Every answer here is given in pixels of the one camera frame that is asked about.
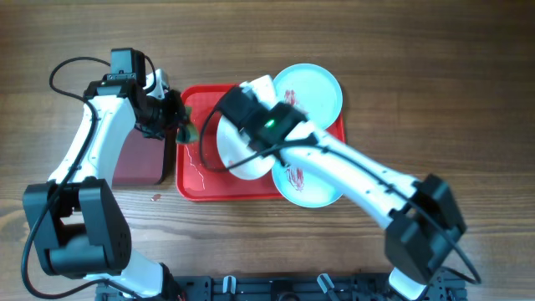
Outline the green yellow sponge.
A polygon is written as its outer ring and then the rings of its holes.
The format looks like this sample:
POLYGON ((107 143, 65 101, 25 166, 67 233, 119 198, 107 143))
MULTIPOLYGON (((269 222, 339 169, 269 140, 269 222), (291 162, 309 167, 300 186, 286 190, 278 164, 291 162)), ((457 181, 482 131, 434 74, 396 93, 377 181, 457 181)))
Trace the green yellow sponge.
POLYGON ((192 107, 186 106, 184 111, 178 115, 176 143, 187 145, 199 140, 199 132, 191 120, 192 107))

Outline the white plate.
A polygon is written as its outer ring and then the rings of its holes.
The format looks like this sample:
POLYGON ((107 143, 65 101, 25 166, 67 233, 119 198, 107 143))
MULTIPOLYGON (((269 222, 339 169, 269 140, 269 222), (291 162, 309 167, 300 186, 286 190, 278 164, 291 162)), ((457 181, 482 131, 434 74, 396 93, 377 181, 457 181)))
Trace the white plate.
MULTIPOLYGON (((259 102, 271 109, 277 102, 273 78, 267 74, 251 82, 239 84, 241 88, 251 88, 258 96, 259 102)), ((238 133, 237 128, 224 116, 217 127, 217 152, 225 167, 235 165, 255 154, 238 133)), ((234 167, 230 172, 237 178, 251 181, 266 175, 274 166, 275 157, 259 156, 243 165, 234 167)))

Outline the light blue plate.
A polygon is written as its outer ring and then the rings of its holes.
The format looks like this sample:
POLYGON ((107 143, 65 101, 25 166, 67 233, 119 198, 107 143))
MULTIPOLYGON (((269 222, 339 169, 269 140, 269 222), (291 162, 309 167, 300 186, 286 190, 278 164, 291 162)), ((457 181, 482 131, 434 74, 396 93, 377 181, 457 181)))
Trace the light blue plate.
POLYGON ((279 193, 300 207, 326 207, 342 196, 334 186, 294 166, 284 167, 277 162, 272 168, 272 177, 279 193))
POLYGON ((316 64, 294 64, 273 80, 278 98, 301 110, 323 130, 338 119, 343 93, 338 80, 316 64))

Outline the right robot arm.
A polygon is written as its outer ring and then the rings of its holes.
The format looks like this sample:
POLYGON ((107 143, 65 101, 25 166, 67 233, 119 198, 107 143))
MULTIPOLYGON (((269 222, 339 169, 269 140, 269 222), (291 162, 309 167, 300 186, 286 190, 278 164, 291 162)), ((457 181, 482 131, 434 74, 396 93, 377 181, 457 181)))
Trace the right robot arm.
POLYGON ((314 174, 368 213, 385 230, 388 281, 406 300, 418 300, 466 231, 449 185, 423 181, 364 156, 317 127, 291 105, 262 104, 252 89, 231 88, 217 111, 250 140, 259 156, 314 174))

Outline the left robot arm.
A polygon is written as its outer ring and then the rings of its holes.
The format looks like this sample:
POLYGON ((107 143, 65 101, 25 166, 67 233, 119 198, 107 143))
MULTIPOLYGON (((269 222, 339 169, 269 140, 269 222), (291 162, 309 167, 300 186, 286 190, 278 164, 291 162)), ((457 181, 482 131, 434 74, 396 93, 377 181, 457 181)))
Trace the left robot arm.
POLYGON ((67 155, 43 184, 27 187, 23 209, 30 233, 24 246, 24 287, 42 299, 66 298, 95 284, 139 300, 178 300, 169 268, 132 247, 130 228, 111 190, 123 144, 136 125, 160 139, 188 119, 179 92, 158 79, 95 81, 82 98, 84 117, 67 155), (34 250, 49 276, 82 279, 63 293, 43 293, 30 281, 34 250))

